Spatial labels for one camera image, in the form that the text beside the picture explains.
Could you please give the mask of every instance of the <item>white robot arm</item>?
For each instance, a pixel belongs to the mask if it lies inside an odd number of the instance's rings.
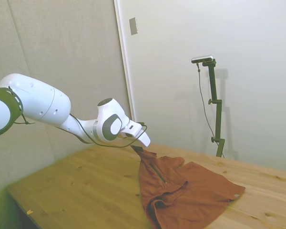
[[[0,135],[20,116],[53,125],[78,137],[83,143],[104,145],[122,139],[134,146],[150,144],[143,125],[130,120],[119,103],[110,98],[98,104],[97,119],[75,118],[71,102],[60,90],[21,74],[0,81]]]

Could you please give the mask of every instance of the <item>cable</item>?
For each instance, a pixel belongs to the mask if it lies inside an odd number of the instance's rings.
[[[215,135],[214,135],[214,132],[213,132],[213,130],[212,130],[212,128],[211,128],[211,125],[210,125],[210,123],[209,123],[208,117],[206,116],[205,104],[204,104],[204,97],[203,97],[202,91],[201,91],[200,68],[199,68],[199,64],[198,64],[198,63],[196,63],[196,65],[197,65],[197,67],[198,67],[198,75],[199,75],[199,90],[200,90],[200,95],[201,95],[201,99],[202,99],[202,104],[204,105],[204,116],[205,116],[206,122],[208,123],[208,126],[209,126],[209,128],[210,128],[210,130],[211,130],[211,132],[212,132],[213,138],[215,138]]]
[[[129,143],[128,145],[125,145],[125,146],[107,146],[107,145],[101,145],[101,144],[96,143],[96,142],[89,136],[89,134],[87,134],[87,132],[85,131],[85,129],[84,129],[84,127],[82,126],[82,124],[80,123],[80,121],[79,121],[74,115],[72,115],[72,114],[70,114],[70,115],[77,121],[77,123],[80,125],[80,127],[82,128],[82,130],[84,131],[84,133],[87,135],[87,137],[88,137],[91,141],[93,141],[93,143],[95,143],[95,144],[98,145],[98,146],[111,147],[111,148],[125,148],[125,147],[130,146],[130,145],[131,145],[132,143],[134,143],[136,140],[138,140],[139,137],[141,137],[141,135],[144,134],[145,131],[147,130],[147,125],[142,125],[142,126],[145,127],[145,130],[143,131],[143,133],[141,133],[135,140],[133,140],[131,143]]]

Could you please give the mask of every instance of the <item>wooden table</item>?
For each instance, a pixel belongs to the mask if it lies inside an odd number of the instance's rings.
[[[246,187],[208,229],[286,229],[285,171],[167,146],[149,151],[182,156]],[[9,192],[41,229],[150,229],[139,163],[130,147],[93,146],[11,185]]]

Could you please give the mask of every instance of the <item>brown shirt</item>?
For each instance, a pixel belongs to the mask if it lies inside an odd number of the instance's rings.
[[[161,157],[135,150],[141,157],[142,204],[155,229],[202,229],[219,217],[245,187],[182,157]]]

